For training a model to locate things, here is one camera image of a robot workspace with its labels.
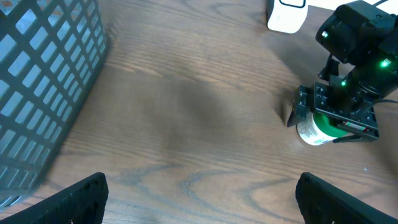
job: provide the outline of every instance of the cable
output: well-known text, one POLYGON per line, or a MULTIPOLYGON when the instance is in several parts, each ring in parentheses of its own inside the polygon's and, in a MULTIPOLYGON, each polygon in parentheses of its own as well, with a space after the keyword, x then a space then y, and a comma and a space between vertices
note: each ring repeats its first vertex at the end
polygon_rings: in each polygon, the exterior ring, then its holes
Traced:
POLYGON ((385 3, 386 1, 388 1, 388 0, 380 0, 380 1, 376 2, 376 3, 374 3, 373 6, 378 6, 380 4, 385 3))
POLYGON ((379 100, 377 103, 398 103, 396 100, 379 100))

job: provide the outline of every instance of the black wire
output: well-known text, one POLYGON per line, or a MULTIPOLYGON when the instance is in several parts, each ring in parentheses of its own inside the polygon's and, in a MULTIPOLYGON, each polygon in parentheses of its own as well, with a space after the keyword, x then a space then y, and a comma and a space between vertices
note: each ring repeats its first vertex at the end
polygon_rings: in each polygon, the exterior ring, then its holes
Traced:
POLYGON ((385 3, 386 1, 388 1, 388 0, 380 0, 380 1, 376 2, 376 3, 374 3, 373 6, 378 6, 380 4, 385 3))
POLYGON ((398 103, 396 100, 379 100, 377 103, 398 103))
POLYGON ((376 105, 378 103, 398 103, 398 101, 396 101, 396 100, 379 100, 379 101, 375 102, 374 104, 369 105, 364 110, 367 111, 367 110, 369 110, 370 108, 372 108, 374 105, 376 105))

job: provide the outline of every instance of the green led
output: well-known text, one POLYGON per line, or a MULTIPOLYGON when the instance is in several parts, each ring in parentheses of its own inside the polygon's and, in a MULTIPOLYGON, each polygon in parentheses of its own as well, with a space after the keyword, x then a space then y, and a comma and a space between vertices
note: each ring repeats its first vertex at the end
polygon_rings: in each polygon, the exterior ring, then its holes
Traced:
POLYGON ((384 61, 381 62, 380 67, 385 68, 391 64, 391 61, 388 59, 384 59, 384 61))

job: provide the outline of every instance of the can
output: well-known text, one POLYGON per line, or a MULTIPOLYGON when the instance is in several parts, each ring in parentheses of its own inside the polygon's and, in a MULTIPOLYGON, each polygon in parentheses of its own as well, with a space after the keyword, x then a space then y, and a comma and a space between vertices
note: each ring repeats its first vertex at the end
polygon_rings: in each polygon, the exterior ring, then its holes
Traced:
POLYGON ((330 124, 328 116, 321 113, 309 113, 307 119, 297 125, 298 135, 306 143, 319 146, 347 134, 330 124))

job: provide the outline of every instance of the wood grain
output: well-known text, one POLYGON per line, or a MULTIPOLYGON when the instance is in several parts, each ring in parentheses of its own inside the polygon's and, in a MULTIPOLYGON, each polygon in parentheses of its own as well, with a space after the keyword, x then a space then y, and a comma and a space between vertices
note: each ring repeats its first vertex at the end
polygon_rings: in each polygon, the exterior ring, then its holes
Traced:
POLYGON ((310 7, 287 35, 263 0, 100 3, 106 65, 47 181, 1 218, 104 172, 104 223, 303 223, 305 171, 398 218, 394 105, 377 106, 372 144, 312 147, 284 124, 325 64, 315 33, 331 11, 310 7))

